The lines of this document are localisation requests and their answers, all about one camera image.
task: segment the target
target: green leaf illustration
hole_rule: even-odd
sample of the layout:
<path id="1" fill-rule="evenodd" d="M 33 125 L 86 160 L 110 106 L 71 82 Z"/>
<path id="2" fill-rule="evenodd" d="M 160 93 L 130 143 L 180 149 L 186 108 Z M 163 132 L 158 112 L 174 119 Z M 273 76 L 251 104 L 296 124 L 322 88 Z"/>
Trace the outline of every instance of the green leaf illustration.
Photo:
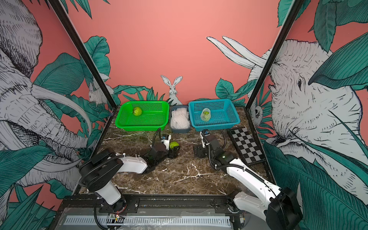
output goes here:
<path id="1" fill-rule="evenodd" d="M 64 197 L 72 195 L 72 191 L 66 189 L 66 187 L 58 180 L 52 179 L 47 183 L 51 186 L 50 192 L 55 194 L 57 199 L 64 199 Z"/>
<path id="2" fill-rule="evenodd" d="M 82 7 L 82 9 L 89 15 L 89 17 L 92 18 L 91 9 L 89 7 L 88 0 L 76 0 L 76 1 Z"/>
<path id="3" fill-rule="evenodd" d="M 123 95 L 126 99 L 128 99 L 128 100 L 130 100 L 130 101 L 135 101 L 135 99 L 134 98 L 131 98 L 131 97 L 129 97 L 128 95 Z"/>
<path id="4" fill-rule="evenodd" d="M 324 171 L 325 173 L 327 173 L 327 171 L 325 170 L 325 168 L 323 168 L 323 167 L 322 167 L 322 165 L 320 165 L 316 159 L 314 159 L 313 164 L 314 164 L 315 166 L 317 166 L 318 168 L 320 168 L 320 169 L 321 169 L 322 171 Z"/>
<path id="5" fill-rule="evenodd" d="M 272 132 L 269 130 L 269 129 L 266 129 L 266 128 L 258 128 L 258 127 L 256 127 L 255 128 L 259 133 L 263 133 L 263 134 L 266 134 L 266 133 L 268 133 L 268 134 L 272 134 Z"/>
<path id="6" fill-rule="evenodd" d="M 78 11 L 77 5 L 75 4 L 74 0 L 70 0 L 70 1 L 73 4 L 73 6 L 75 7 L 75 9 Z"/>
<path id="7" fill-rule="evenodd" d="M 267 103 L 265 103 L 265 104 L 261 105 L 261 107 L 262 107 L 262 108 L 272 108 L 272 102 L 271 102 L 271 101 L 269 101 L 269 102 L 267 102 Z"/>
<path id="8" fill-rule="evenodd" d="M 101 119 L 108 118 L 109 116 L 110 116 L 110 112 L 106 109 L 104 109 L 98 114 L 98 118 L 101 118 Z"/>
<path id="9" fill-rule="evenodd" d="M 345 128 L 354 137 L 354 140 L 358 143 L 359 147 L 362 149 L 363 153 L 368 158 L 368 148 L 367 148 L 367 146 L 359 139 L 359 137 L 342 120 L 340 120 L 340 118 L 338 118 L 333 112 L 330 111 L 330 113 L 332 113 L 332 115 L 334 115 L 334 117 L 336 117 L 341 122 L 341 124 L 343 124 L 345 126 Z"/>
<path id="10" fill-rule="evenodd" d="M 285 18 L 287 16 L 287 13 L 289 12 L 289 8 L 291 7 L 291 4 L 293 3 L 293 0 L 280 0 L 279 1 L 279 7 L 277 11 L 277 16 L 279 18 L 279 26 L 284 24 Z"/>
<path id="11" fill-rule="evenodd" d="M 17 208 L 8 216 L 8 218 L 0 226 L 0 230 L 20 230 L 24 227 L 28 227 L 25 223 L 29 220 L 29 217 L 34 216 L 31 214 L 32 208 L 36 203 L 38 194 L 42 187 L 37 189 L 29 197 L 27 197 Z"/>
<path id="12" fill-rule="evenodd" d="M 348 6 L 349 7 L 354 7 L 354 6 L 356 6 L 356 5 L 358 5 L 360 2 L 361 2 L 362 0 L 348 0 L 347 2 L 348 2 Z"/>
<path id="13" fill-rule="evenodd" d="M 121 104 L 121 101 L 120 101 L 118 95 L 117 94 L 112 94 L 111 96 L 113 97 L 115 104 L 119 106 Z"/>
<path id="14" fill-rule="evenodd" d="M 263 119 L 262 119 L 262 122 L 264 123 L 264 122 L 267 122 L 267 121 L 272 121 L 272 118 L 271 117 L 264 117 Z"/>
<path id="15" fill-rule="evenodd" d="M 67 13 L 69 13 L 69 11 L 68 11 L 68 5 L 67 5 L 66 0 L 61 0 L 61 3 L 63 4 L 63 6 L 64 6 L 64 8 L 65 8 L 65 11 L 66 11 Z"/>
<path id="16" fill-rule="evenodd" d="M 153 87 L 151 87 L 147 93 L 147 100 L 153 100 L 155 98 L 155 92 L 153 91 Z"/>
<path id="17" fill-rule="evenodd" d="M 70 95 L 84 80 L 81 63 L 73 56 L 62 53 L 37 76 L 34 84 L 55 93 Z"/>
<path id="18" fill-rule="evenodd" d="M 350 22 L 368 22 L 368 0 L 363 0 L 354 7 L 349 7 L 349 1 L 336 4 L 336 24 L 345 25 Z"/>
<path id="19" fill-rule="evenodd" d="M 2 196 L 13 183 L 24 177 L 25 174 L 44 158 L 44 156 L 52 152 L 54 152 L 52 149 L 41 145 L 14 151 L 0 151 L 0 196 Z"/>
<path id="20" fill-rule="evenodd" d="M 308 84 L 332 89 L 368 83 L 368 33 L 334 52 L 313 74 Z"/>
<path id="21" fill-rule="evenodd" d="M 284 155 L 267 142 L 263 143 L 263 148 L 278 186 L 297 191 L 300 183 L 307 228 L 368 229 L 368 207 L 319 167 L 304 158 Z"/>
<path id="22" fill-rule="evenodd" d="M 105 122 L 103 119 L 99 118 L 99 112 L 92 109 L 92 106 L 94 106 L 96 103 L 91 104 L 88 100 L 86 100 L 82 97 L 77 97 L 76 95 L 72 95 L 72 96 L 66 95 L 66 97 L 69 98 L 70 100 L 74 101 L 77 105 L 79 105 L 86 112 L 86 114 L 89 117 L 89 119 L 91 120 L 91 122 L 96 122 L 96 121 Z M 55 105 L 56 105 L 57 108 L 61 109 L 64 114 L 66 114 L 70 117 L 77 117 L 80 122 L 84 121 L 82 115 L 80 115 L 77 111 L 75 111 L 71 107 L 60 104 L 60 103 L 56 103 L 56 102 L 55 102 Z"/>
<path id="23" fill-rule="evenodd" d="M 270 115 L 271 113 L 272 113 L 271 110 L 263 111 L 263 116 L 266 117 L 266 116 Z"/>
<path id="24" fill-rule="evenodd" d="M 268 139 L 268 137 L 267 137 L 266 135 L 264 135 L 264 134 L 259 134 L 259 133 L 258 133 L 258 137 L 259 137 L 259 138 L 262 138 L 262 139 L 265 139 L 265 140 L 267 140 L 267 139 Z"/>
<path id="25" fill-rule="evenodd" d="M 92 153 L 93 153 L 93 149 L 92 148 L 80 148 L 80 149 L 77 149 L 79 151 L 79 157 L 86 161 L 86 160 L 89 160 Z"/>
<path id="26" fill-rule="evenodd" d="M 320 1 L 314 18 L 314 34 L 325 51 L 330 51 L 336 32 L 336 3 L 322 4 Z"/>
<path id="27" fill-rule="evenodd" d="M 48 227 L 51 222 L 52 219 L 54 218 L 55 212 L 52 211 L 53 207 L 48 209 L 47 212 L 45 212 L 41 218 L 39 219 L 35 219 L 30 225 L 29 228 L 27 230 L 38 230 L 41 228 L 46 228 Z"/>
<path id="28" fill-rule="evenodd" d="M 217 97 L 225 99 L 229 94 L 234 93 L 233 84 L 220 78 L 216 85 L 215 92 Z"/>
<path id="29" fill-rule="evenodd" d="M 254 89 L 255 84 L 257 83 L 257 79 L 251 80 L 249 82 L 247 82 L 246 84 L 244 84 L 242 87 L 240 87 L 236 93 L 241 92 L 241 94 L 239 95 L 238 98 L 241 98 L 242 96 L 244 96 L 245 94 L 248 94 L 251 90 Z"/>
<path id="30" fill-rule="evenodd" d="M 265 88 L 265 83 L 263 82 L 262 83 L 262 86 L 261 86 L 261 89 L 259 91 L 259 103 L 257 102 L 257 105 L 261 105 L 261 101 L 262 101 L 262 98 L 263 98 L 263 90 L 264 90 L 264 88 Z"/>
<path id="31" fill-rule="evenodd" d="M 101 133 L 101 130 L 93 130 L 91 136 L 88 138 L 87 146 L 90 146 L 94 140 L 100 139 Z"/>
<path id="32" fill-rule="evenodd" d="M 233 105 L 237 106 L 237 107 L 245 107 L 247 104 L 244 103 L 245 99 L 241 99 L 241 100 L 234 100 Z"/>
<path id="33" fill-rule="evenodd" d="M 259 103 L 260 105 L 262 105 L 268 98 L 268 96 L 270 95 L 270 90 L 263 96 L 262 101 Z"/>
<path id="34" fill-rule="evenodd" d="M 240 98 L 240 95 L 241 95 L 241 92 L 232 93 L 232 94 L 229 94 L 226 98 L 230 100 L 236 100 Z"/>
<path id="35" fill-rule="evenodd" d="M 81 5 L 81 2 L 87 2 L 87 0 L 76 0 L 79 5 Z M 93 62 L 95 63 L 98 72 L 103 73 L 105 75 L 110 74 L 110 61 L 109 58 L 106 57 L 106 54 L 110 52 L 109 45 L 106 42 L 106 38 L 94 36 L 88 39 L 86 43 L 84 43 L 86 46 L 86 49 L 91 56 Z M 80 57 L 82 69 L 84 72 L 84 76 L 86 78 L 86 83 L 89 86 L 90 84 L 93 85 L 93 75 L 90 72 L 89 68 L 87 67 L 86 63 Z"/>
<path id="36" fill-rule="evenodd" d="M 337 151 L 334 151 L 332 149 L 322 147 L 319 145 L 314 145 L 311 143 L 308 143 L 302 139 L 300 139 L 298 136 L 295 135 L 296 138 L 301 140 L 304 144 L 308 145 L 309 147 L 318 150 L 329 157 L 333 158 L 335 161 L 339 162 L 340 164 L 344 165 L 346 168 L 348 168 L 350 171 L 352 171 L 355 175 L 357 175 L 364 184 L 368 185 L 368 166 L 363 166 L 364 163 L 358 161 L 357 159 L 354 159 L 352 161 L 350 157 L 339 153 Z"/>
<path id="37" fill-rule="evenodd" d="M 298 19 L 300 17 L 300 15 L 304 12 L 304 10 L 308 7 L 309 3 L 311 3 L 311 0 L 304 0 L 303 5 L 301 6 L 299 13 L 297 15 L 297 17 L 295 18 Z"/>
<path id="38" fill-rule="evenodd" d="M 270 126 L 270 125 L 268 125 L 268 124 L 266 124 L 266 123 L 261 123 L 259 126 L 260 126 L 260 127 L 263 127 L 263 128 L 270 128 L 270 129 L 272 129 L 272 130 L 273 130 L 273 127 L 272 127 L 272 126 Z"/>
<path id="39" fill-rule="evenodd" d="M 149 91 L 149 89 L 145 86 L 132 86 L 132 85 L 118 85 L 117 87 L 113 88 L 114 94 L 120 94 L 122 91 L 128 94 L 135 94 L 137 91 Z"/>

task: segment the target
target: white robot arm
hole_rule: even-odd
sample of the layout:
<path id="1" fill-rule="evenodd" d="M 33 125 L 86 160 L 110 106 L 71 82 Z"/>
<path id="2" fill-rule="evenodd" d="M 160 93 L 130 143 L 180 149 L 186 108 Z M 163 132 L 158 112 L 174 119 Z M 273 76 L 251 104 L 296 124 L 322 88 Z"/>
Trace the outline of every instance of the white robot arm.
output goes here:
<path id="1" fill-rule="evenodd" d="M 252 171 L 237 156 L 224 151 L 217 139 L 208 130 L 200 133 L 202 145 L 194 146 L 195 156 L 208 157 L 210 165 L 215 170 L 222 169 L 230 176 L 244 184 L 256 197 L 239 192 L 233 198 L 233 203 L 239 210 L 244 210 L 263 219 L 271 230 L 291 230 L 302 219 L 302 212 L 296 200 L 295 193 L 281 189 Z M 113 185 L 111 178 L 118 172 L 148 173 L 166 157 L 175 158 L 179 150 L 167 150 L 167 141 L 153 141 L 151 151 L 140 156 L 125 156 L 105 149 L 81 169 L 82 178 L 79 183 L 94 192 L 98 197 L 118 211 L 124 207 L 124 197 Z"/>

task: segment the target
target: brown marble surface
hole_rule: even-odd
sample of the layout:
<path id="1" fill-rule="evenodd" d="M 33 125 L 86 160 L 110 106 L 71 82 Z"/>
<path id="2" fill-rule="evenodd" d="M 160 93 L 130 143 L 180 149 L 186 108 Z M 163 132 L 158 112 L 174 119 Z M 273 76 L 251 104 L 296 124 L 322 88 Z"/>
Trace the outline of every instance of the brown marble surface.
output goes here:
<path id="1" fill-rule="evenodd" d="M 237 108 L 241 123 L 235 127 L 246 127 L 249 131 L 248 120 L 243 108 Z M 116 115 L 108 128 L 100 150 L 113 148 L 116 152 L 135 156 L 147 152 L 155 132 L 126 132 L 115 126 Z M 172 141 L 180 144 L 180 154 L 175 159 L 165 159 L 154 171 L 148 174 L 119 173 L 112 179 L 122 193 L 140 194 L 230 194 L 238 188 L 251 195 L 251 192 L 238 180 L 223 171 L 213 170 L 207 158 L 194 158 L 193 145 L 200 144 L 199 132 L 192 127 L 187 134 L 171 133 L 169 124 L 161 134 L 171 134 Z M 223 137 L 219 130 L 211 131 L 220 144 Z M 236 152 L 235 147 L 227 136 L 225 150 Z M 250 167 L 268 179 L 262 163 Z"/>

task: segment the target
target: plastic basket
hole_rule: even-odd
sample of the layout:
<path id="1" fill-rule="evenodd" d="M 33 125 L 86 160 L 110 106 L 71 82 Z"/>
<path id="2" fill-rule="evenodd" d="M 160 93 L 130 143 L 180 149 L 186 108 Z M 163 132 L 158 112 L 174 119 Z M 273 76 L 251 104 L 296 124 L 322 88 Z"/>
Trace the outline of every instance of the plastic basket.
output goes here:
<path id="1" fill-rule="evenodd" d="M 133 109 L 142 109 L 142 115 L 134 116 Z M 169 104 L 164 101 L 131 101 L 124 103 L 115 120 L 118 128 L 125 131 L 164 130 L 169 121 Z"/>
<path id="2" fill-rule="evenodd" d="M 201 120 L 201 113 L 205 108 L 209 108 L 211 110 L 211 119 L 207 122 Z M 240 123 L 239 115 L 236 112 L 233 103 L 229 99 L 189 102 L 189 116 L 192 126 L 197 131 L 202 131 L 204 129 L 228 129 Z"/>
<path id="3" fill-rule="evenodd" d="M 174 111 L 174 110 L 179 109 L 179 108 L 187 108 L 187 111 L 189 111 L 189 108 L 188 108 L 187 105 L 175 105 L 175 106 L 172 106 L 170 108 L 170 129 L 171 129 L 171 132 L 173 132 L 173 133 L 187 133 L 187 132 L 190 131 L 191 126 L 189 126 L 189 128 L 184 129 L 184 130 L 179 130 L 179 129 L 176 129 L 176 128 L 172 128 L 171 127 L 171 111 Z"/>

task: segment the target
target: blue plastic basket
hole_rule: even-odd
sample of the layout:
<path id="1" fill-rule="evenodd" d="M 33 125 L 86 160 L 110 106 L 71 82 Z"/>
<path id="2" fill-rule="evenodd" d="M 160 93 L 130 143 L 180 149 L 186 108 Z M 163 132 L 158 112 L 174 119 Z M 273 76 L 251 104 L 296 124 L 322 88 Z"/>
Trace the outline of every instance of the blue plastic basket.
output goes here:
<path id="1" fill-rule="evenodd" d="M 202 121 L 201 113 L 205 108 L 211 110 L 211 119 Z M 229 99 L 198 100 L 189 102 L 189 116 L 192 126 L 197 131 L 204 129 L 222 130 L 240 123 L 236 109 Z"/>

